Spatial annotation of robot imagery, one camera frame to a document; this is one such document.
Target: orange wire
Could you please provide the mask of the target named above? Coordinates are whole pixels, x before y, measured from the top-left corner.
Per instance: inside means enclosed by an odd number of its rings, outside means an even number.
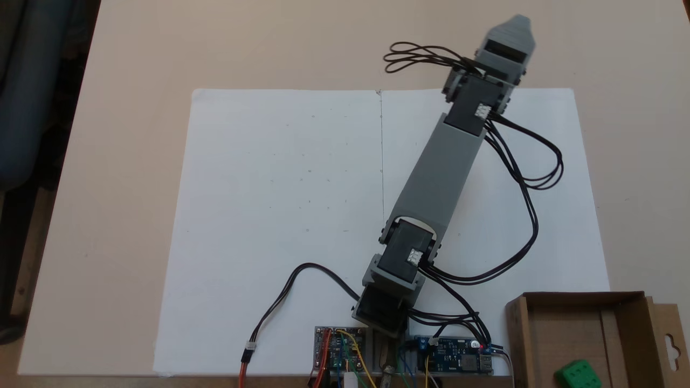
[[[331,330],[328,330],[328,334],[324,337],[324,348],[321,350],[321,365],[319,365],[319,374],[316,375],[316,381],[313,385],[314,388],[319,388],[321,384],[321,379],[324,377],[324,368],[326,367],[326,356],[328,355],[328,348],[331,342]]]
[[[239,388],[244,388],[244,377],[247,374],[247,363],[243,362],[239,368]]]

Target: yellow wire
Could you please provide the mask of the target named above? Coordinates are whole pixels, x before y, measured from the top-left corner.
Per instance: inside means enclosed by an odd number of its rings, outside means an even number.
[[[429,388],[429,355],[426,355],[426,362],[424,363],[424,387]]]
[[[369,374],[369,370],[366,368],[366,363],[364,362],[364,357],[362,357],[362,353],[359,352],[359,346],[357,346],[357,340],[355,339],[355,337],[345,330],[336,330],[335,332],[345,334],[346,336],[350,337],[350,339],[352,340],[352,343],[353,343],[353,347],[355,348],[355,351],[357,352],[357,357],[359,357],[359,361],[362,361],[362,366],[364,368],[364,373],[366,373],[366,377],[369,378],[369,382],[371,382],[371,386],[376,388],[376,383],[374,383],[374,379],[371,378],[371,375]]]

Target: floor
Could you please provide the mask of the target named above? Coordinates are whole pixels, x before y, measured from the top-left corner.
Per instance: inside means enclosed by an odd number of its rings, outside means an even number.
[[[43,245],[48,235],[50,215],[55,202],[55,192],[40,190],[31,219],[29,236],[22,257],[21,270],[14,295],[12,312],[27,313],[31,308],[32,290],[36,282],[38,268],[43,255]],[[18,376],[19,355],[22,340],[0,346],[0,387],[2,388],[235,388],[236,378],[146,378],[146,377],[38,377]],[[248,378],[247,388],[295,387],[306,386],[305,377],[270,377]],[[509,388],[511,379],[507,377],[467,376],[460,379],[448,380],[445,387],[480,386],[486,388]],[[404,387],[399,378],[393,380],[394,388]],[[423,387],[423,380],[417,381],[418,387]]]

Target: blue wire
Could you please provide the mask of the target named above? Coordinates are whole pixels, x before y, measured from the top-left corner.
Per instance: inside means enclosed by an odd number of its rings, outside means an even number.
[[[338,352],[338,365],[335,367],[337,370],[335,378],[338,379],[338,388],[341,388],[340,387],[340,363],[343,360],[343,345],[344,344],[342,344],[342,343],[340,344],[340,351]]]
[[[412,369],[407,365],[407,362],[405,362],[405,359],[402,357],[402,347],[397,350],[397,357],[402,361],[402,364],[405,365],[405,369],[407,372],[410,374],[410,377],[412,378],[412,386],[414,388],[417,388],[417,380],[415,379],[415,374],[412,373]]]

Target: circuit board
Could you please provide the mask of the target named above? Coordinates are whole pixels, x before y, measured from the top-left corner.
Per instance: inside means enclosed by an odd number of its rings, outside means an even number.
[[[425,371],[426,357],[431,373],[490,374],[491,349],[486,349],[474,338],[439,337],[438,345],[429,346],[429,337],[417,340],[417,370]]]
[[[323,327],[317,326],[314,329],[314,368],[318,368],[322,359],[322,349],[324,348],[324,339],[328,335],[328,330],[331,330],[331,339],[328,341],[328,355],[326,357],[326,364],[331,371],[336,371],[338,367],[340,371],[361,371],[363,370],[362,362],[357,356],[355,346],[350,337],[336,333],[337,330],[345,331],[355,337],[357,346],[364,356],[366,349],[366,333],[367,330],[363,327]],[[345,346],[343,346],[342,338],[345,338]]]

